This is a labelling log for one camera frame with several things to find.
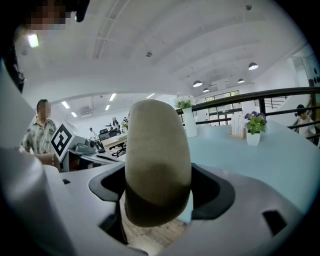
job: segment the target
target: desk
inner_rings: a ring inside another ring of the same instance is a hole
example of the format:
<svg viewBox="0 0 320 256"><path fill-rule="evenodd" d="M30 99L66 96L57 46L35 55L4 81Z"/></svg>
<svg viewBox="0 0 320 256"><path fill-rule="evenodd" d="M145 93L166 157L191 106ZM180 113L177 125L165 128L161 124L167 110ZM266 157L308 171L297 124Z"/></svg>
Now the desk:
<svg viewBox="0 0 320 256"><path fill-rule="evenodd" d="M197 128L198 136L188 138L191 162L261 180L307 213L320 182L320 149L314 144L272 120L258 146L229 137L229 125ZM180 220L190 222L191 207L189 200Z"/></svg>
<svg viewBox="0 0 320 256"><path fill-rule="evenodd" d="M116 145L119 145L121 143L124 143L127 141L127 137L121 138L121 139L117 139L117 136L111 137L111 138L107 138L101 141L105 153L109 158L113 158L113 156L111 155L111 151L110 148L114 147Z"/></svg>

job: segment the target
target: office chair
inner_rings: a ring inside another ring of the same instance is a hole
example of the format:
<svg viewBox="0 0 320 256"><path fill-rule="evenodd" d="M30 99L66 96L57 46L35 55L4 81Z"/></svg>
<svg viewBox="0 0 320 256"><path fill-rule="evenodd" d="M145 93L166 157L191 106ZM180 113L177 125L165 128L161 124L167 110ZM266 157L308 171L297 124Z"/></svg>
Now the office chair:
<svg viewBox="0 0 320 256"><path fill-rule="evenodd" d="M110 137L111 137L111 134L107 129L101 130L100 134L99 134L99 139L100 139L101 145L103 145L102 144L103 140L109 139ZM98 153L105 153L106 152L104 148L100 149L99 146L97 146L97 148L98 148Z"/></svg>
<svg viewBox="0 0 320 256"><path fill-rule="evenodd" d="M114 136L116 136L116 135L118 135L118 134L121 134L121 131L118 130L117 128L110 131L110 136L111 136L111 137L114 137ZM113 157L117 157L117 158L118 158L118 157L119 157L119 154L120 154L121 152L126 152L126 148L125 148L124 145L125 145L124 142L118 144L117 147L119 146L119 147L121 147L121 149L117 150L116 152L111 153L111 155L112 155Z"/></svg>

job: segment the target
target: person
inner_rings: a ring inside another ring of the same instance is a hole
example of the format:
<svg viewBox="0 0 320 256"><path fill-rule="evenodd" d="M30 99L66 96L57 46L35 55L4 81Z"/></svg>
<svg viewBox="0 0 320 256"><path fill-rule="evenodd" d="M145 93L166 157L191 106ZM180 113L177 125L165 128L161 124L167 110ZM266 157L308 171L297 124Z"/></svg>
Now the person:
<svg viewBox="0 0 320 256"><path fill-rule="evenodd" d="M305 106L300 104L296 108L297 109L304 109ZM298 125L304 125L304 124L308 124L308 123L313 122L313 120L310 118L310 116L307 115L307 112L305 110L298 110L297 116L299 116L298 123L297 123ZM315 129L315 126L312 124L309 126L299 127L298 133L300 135L304 136L305 138L307 138L312 135L315 135L316 129Z"/></svg>
<svg viewBox="0 0 320 256"><path fill-rule="evenodd" d="M128 123L129 123L129 120L126 117L124 117L121 122L121 127L122 127L124 134L126 134L128 132Z"/></svg>
<svg viewBox="0 0 320 256"><path fill-rule="evenodd" d="M39 100L36 105L37 116L27 129L23 147L26 152L30 153L32 149L35 155L53 153L51 138L55 133L56 124L48 119L51 113L51 106L47 99Z"/></svg>
<svg viewBox="0 0 320 256"><path fill-rule="evenodd" d="M90 140L98 140L99 137L98 135L96 134L96 132L92 129L92 127L89 128L90 130Z"/></svg>
<svg viewBox="0 0 320 256"><path fill-rule="evenodd" d="M112 124L109 123L108 125L105 125L105 127L109 127L109 130L108 131L111 131L113 128L112 128Z"/></svg>
<svg viewBox="0 0 320 256"><path fill-rule="evenodd" d="M120 131L120 124L118 123L117 119L114 117L112 118L112 128L113 129L118 129Z"/></svg>

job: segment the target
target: woman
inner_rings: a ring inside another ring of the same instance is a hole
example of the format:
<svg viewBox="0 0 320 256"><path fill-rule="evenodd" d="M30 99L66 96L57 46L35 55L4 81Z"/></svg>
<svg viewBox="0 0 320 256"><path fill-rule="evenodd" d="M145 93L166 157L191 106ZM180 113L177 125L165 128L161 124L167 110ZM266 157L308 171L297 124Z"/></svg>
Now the woman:
<svg viewBox="0 0 320 256"><path fill-rule="evenodd" d="M117 119L114 117L112 118L112 128L115 129L117 128L118 131L120 131L120 124L118 123Z"/></svg>

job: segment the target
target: patterned shirt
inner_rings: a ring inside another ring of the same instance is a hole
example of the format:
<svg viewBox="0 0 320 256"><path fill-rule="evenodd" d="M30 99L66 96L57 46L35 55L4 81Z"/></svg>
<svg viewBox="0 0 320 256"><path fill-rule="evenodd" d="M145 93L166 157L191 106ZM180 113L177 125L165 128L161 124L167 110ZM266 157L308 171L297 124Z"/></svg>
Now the patterned shirt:
<svg viewBox="0 0 320 256"><path fill-rule="evenodd" d="M54 121L47 119L43 127L38 123L38 120L36 119L26 130L23 147L27 150L30 150L31 148L33 150L33 153L37 155L53 153L54 149L51 144L51 138L56 129L57 127Z"/></svg>

